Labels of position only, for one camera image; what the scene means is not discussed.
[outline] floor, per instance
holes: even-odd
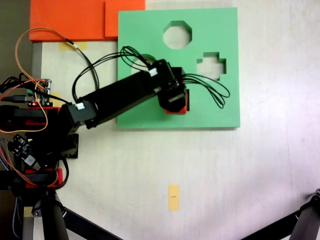
[[[2,0],[0,2],[0,83],[10,76],[18,76],[20,70],[15,60],[15,45],[19,36],[29,29],[30,0]],[[27,71],[31,69],[32,44],[26,38],[20,45],[19,57]],[[17,239],[12,232],[15,197],[9,190],[0,190],[1,239]]]

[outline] cross-shaped hole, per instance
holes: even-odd
[[[218,52],[205,52],[202,59],[196,60],[196,72],[213,80],[220,80],[227,73],[226,59],[219,58]]]

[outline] metal rod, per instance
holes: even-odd
[[[320,215],[317,206],[304,209],[293,229],[290,240],[316,240],[320,227]]]
[[[41,214],[45,240],[69,240],[58,201],[45,198],[41,205]]]

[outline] circular hole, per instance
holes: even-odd
[[[149,55],[149,54],[141,54],[141,55],[151,65],[156,61],[156,59],[153,56]],[[135,67],[136,69],[133,68],[133,67],[131,68],[131,75],[136,74],[136,73],[140,72],[141,70],[148,71],[147,66],[140,59],[136,58],[136,59],[133,60],[133,62],[135,64],[139,64],[141,66],[132,64],[132,66]]]

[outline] yellow tape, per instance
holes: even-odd
[[[88,44],[86,41],[76,41],[74,42],[79,49],[82,50],[87,50],[88,48]],[[58,42],[59,45],[59,50],[60,51],[72,51],[72,50],[76,50],[70,43],[66,42],[66,41],[62,41],[62,42]]]
[[[179,185],[170,184],[168,187],[169,211],[177,211],[180,208]]]
[[[33,218],[34,217],[32,215],[32,206],[25,206],[23,208],[23,217],[24,218]]]

